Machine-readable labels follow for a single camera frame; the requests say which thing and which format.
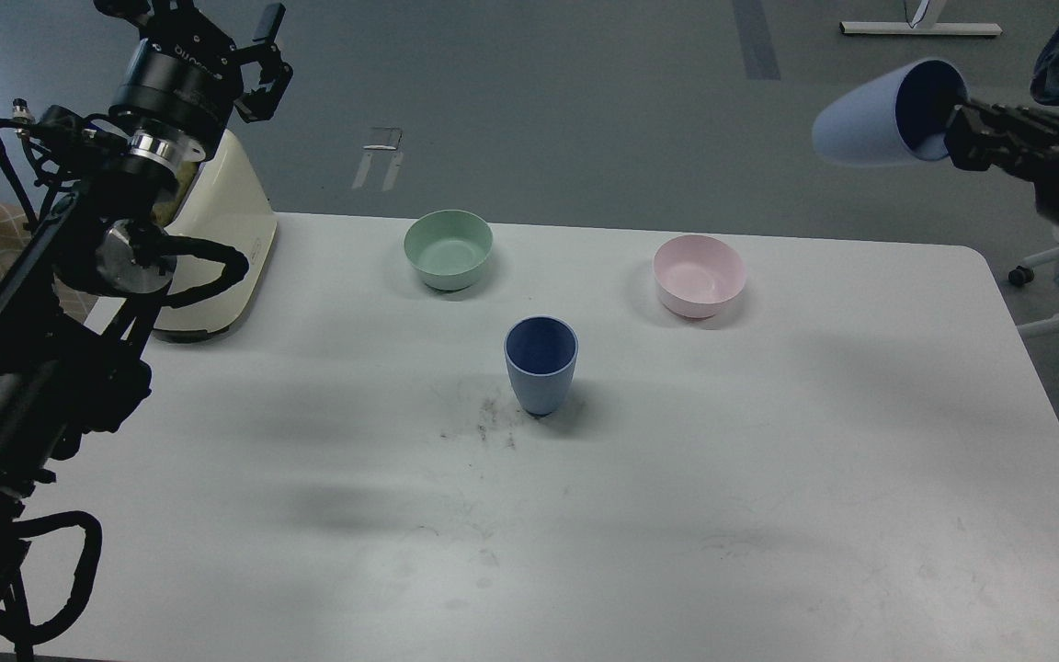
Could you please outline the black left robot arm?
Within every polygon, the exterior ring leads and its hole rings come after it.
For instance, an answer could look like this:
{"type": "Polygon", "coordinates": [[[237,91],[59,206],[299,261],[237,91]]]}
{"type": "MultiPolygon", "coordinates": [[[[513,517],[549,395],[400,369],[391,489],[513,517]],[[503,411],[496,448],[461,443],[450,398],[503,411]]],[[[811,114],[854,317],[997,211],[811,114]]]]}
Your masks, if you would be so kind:
{"type": "Polygon", "coordinates": [[[105,113],[16,99],[0,118],[0,169],[30,235],[0,279],[0,636],[18,661],[72,627],[91,600],[104,545],[80,509],[24,519],[26,498],[75,457],[80,439],[114,432],[150,394],[142,360],[155,320],[234,288],[239,248],[170,235],[155,207],[179,193],[185,163],[217,155],[232,114],[276,113],[293,71],[269,4],[236,44],[192,1],[97,1],[140,41],[105,113]]]}

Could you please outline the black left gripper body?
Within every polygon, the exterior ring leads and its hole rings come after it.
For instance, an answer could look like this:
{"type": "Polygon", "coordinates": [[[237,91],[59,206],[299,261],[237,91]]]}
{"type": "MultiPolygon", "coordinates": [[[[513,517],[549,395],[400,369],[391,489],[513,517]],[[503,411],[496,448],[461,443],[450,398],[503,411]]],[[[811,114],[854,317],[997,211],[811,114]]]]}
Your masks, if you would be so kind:
{"type": "Polygon", "coordinates": [[[233,51],[244,46],[193,1],[154,2],[147,24],[130,24],[138,29],[139,44],[109,114],[126,131],[145,121],[181,131],[189,159],[207,162],[245,91],[245,65],[233,62],[233,51]]]}

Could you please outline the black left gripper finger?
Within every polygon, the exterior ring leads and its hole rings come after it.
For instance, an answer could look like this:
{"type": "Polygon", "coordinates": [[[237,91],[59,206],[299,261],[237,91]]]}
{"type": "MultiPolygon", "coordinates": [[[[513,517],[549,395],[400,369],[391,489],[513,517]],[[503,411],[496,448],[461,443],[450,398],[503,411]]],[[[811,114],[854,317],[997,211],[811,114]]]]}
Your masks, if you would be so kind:
{"type": "Polygon", "coordinates": [[[155,2],[146,0],[94,0],[93,6],[106,17],[120,18],[127,24],[147,24],[155,2]]]}
{"type": "Polygon", "coordinates": [[[277,113],[293,76],[293,68],[283,60],[277,44],[279,30],[286,16],[286,6],[270,3],[262,8],[261,19],[254,29],[251,43],[233,51],[233,62],[259,67],[256,86],[247,89],[234,101],[234,107],[247,124],[272,119],[277,113]]]}

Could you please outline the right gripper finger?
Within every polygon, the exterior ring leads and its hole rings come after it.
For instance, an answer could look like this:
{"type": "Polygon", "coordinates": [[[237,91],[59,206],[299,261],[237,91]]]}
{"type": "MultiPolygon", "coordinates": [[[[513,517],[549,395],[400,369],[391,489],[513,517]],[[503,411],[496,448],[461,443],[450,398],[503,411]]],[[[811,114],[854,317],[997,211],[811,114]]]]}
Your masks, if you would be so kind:
{"type": "Polygon", "coordinates": [[[966,99],[947,121],[944,146],[958,169],[1035,180],[1059,154],[1059,113],[966,99]]]}

